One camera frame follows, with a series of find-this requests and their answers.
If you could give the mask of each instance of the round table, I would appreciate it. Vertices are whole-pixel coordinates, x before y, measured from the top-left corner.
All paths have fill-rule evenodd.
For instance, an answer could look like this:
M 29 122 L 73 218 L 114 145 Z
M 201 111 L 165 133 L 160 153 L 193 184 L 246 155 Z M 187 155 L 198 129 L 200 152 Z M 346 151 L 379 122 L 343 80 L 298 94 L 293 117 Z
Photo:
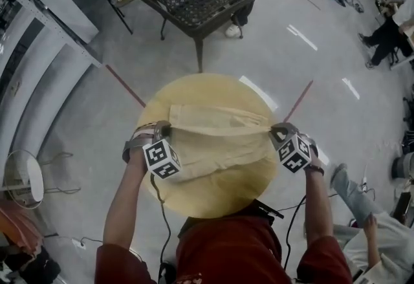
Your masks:
M 249 86 L 220 74 L 185 76 L 162 88 L 146 105 L 137 126 L 169 119 L 171 105 L 207 105 L 249 111 L 276 123 L 267 104 Z M 258 198 L 277 174 L 276 152 L 260 161 L 234 166 L 181 183 L 156 180 L 165 205 L 190 217 L 209 219 L 238 212 Z M 149 180 L 147 189 L 157 196 Z

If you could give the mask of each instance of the sneaker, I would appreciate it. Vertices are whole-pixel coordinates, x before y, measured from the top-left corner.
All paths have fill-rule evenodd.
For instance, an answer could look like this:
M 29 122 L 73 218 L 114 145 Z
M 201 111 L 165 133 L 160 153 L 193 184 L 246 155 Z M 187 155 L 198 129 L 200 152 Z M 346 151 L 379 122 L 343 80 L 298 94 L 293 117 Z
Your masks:
M 371 45 L 367 42 L 367 37 L 365 37 L 362 33 L 358 33 L 358 38 L 360 38 L 360 41 L 369 49 L 371 48 Z
M 341 163 L 339 166 L 336 167 L 331 177 L 331 188 L 332 188 L 332 182 L 334 181 L 336 174 L 342 170 L 347 170 L 347 169 L 348 169 L 348 166 L 346 163 Z
M 239 38 L 241 35 L 240 28 L 237 25 L 231 24 L 226 30 L 226 37 Z
M 341 5 L 341 6 L 343 6 L 343 7 L 346 7 L 347 5 L 345 4 L 345 1 L 344 0 L 338 0 L 338 3 Z
M 371 60 L 366 61 L 365 66 L 367 67 L 368 70 L 372 70 L 375 68 L 375 66 L 371 63 Z

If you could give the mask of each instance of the electrical outlet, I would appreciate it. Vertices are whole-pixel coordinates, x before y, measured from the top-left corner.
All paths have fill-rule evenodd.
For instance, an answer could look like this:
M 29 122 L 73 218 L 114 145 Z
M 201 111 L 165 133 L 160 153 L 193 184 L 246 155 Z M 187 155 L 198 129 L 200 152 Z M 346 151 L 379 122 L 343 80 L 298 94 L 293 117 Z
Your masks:
M 72 243 L 75 247 L 81 248 L 82 250 L 86 250 L 85 244 L 82 244 L 79 240 L 72 238 Z

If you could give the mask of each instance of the metal table leg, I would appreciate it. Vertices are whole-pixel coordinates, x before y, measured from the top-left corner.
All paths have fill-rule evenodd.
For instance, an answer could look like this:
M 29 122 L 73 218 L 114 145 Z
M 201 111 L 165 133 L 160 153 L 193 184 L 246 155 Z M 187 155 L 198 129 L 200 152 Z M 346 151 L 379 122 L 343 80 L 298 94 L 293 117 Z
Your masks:
M 408 58 L 406 58 L 405 60 L 402 60 L 401 62 L 398 62 L 398 63 L 396 63 L 396 64 L 392 65 L 389 69 L 390 69 L 390 70 L 395 70 L 395 69 L 397 69 L 397 68 L 399 68 L 399 67 L 403 66 L 404 64 L 409 63 L 409 62 L 410 62 L 410 61 L 412 61 L 412 60 L 414 60 L 414 54 L 413 54 L 413 55 L 411 55 L 411 56 L 408 56 Z
M 165 40 L 165 37 L 164 37 L 164 27 L 166 26 L 166 21 L 167 21 L 167 19 L 166 19 L 166 18 L 164 18 L 164 20 L 163 20 L 163 22 L 162 22 L 162 28 L 161 28 L 161 40 Z
M 202 73 L 202 39 L 194 38 L 195 50 L 197 51 L 197 61 L 199 63 L 199 73 Z

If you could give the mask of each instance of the floor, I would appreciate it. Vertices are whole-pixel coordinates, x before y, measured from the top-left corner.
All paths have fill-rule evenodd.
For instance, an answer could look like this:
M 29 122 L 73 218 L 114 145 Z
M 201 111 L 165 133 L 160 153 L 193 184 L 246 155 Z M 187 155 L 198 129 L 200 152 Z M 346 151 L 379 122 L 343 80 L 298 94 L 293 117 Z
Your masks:
M 377 27 L 373 1 L 361 0 L 365 13 L 359 14 L 331 0 L 257 0 L 243 40 L 225 39 L 224 29 L 206 38 L 204 71 L 246 76 L 277 103 L 274 114 L 281 121 L 308 86 L 290 122 L 312 136 L 326 155 L 327 188 L 329 168 L 346 162 L 355 181 L 360 182 L 366 174 L 369 187 L 376 191 L 376 201 L 391 211 L 394 185 L 389 172 L 406 129 L 402 97 L 409 94 L 413 78 L 410 66 L 392 72 L 386 62 L 373 71 L 365 68 L 369 53 L 357 32 L 370 34 Z M 124 10 L 134 28 L 133 36 L 104 0 L 82 8 L 100 29 L 92 46 L 102 55 L 102 62 L 144 102 L 167 83 L 197 72 L 193 41 L 167 24 L 166 40 L 161 42 L 162 19 L 145 4 L 135 1 Z M 312 45 L 296 36 L 293 28 Z M 64 237 L 47 239 L 46 246 L 60 263 L 67 283 L 93 282 L 100 244 L 88 241 L 82 250 L 69 238 L 102 238 L 105 216 L 125 167 L 122 146 L 142 110 L 107 69 L 90 68 L 43 146 L 41 160 L 59 151 L 74 154 L 46 167 L 47 185 L 82 188 L 75 195 L 47 195 L 39 208 L 48 228 L 45 233 L 57 231 Z M 299 203 L 304 192 L 304 176 L 280 167 L 277 179 L 260 200 L 281 209 Z M 334 222 L 349 221 L 351 213 L 338 197 L 331 198 L 331 206 Z M 283 213 L 286 218 L 276 219 L 274 230 L 285 256 L 285 235 L 294 210 Z M 158 201 L 145 189 L 138 200 L 138 214 L 133 248 L 155 278 L 167 231 Z M 176 236 L 185 218 L 169 210 L 167 217 L 173 239 L 165 255 L 173 259 Z M 304 208 L 290 233 L 292 254 L 287 270 L 291 276 L 295 276 L 306 249 L 303 221 Z

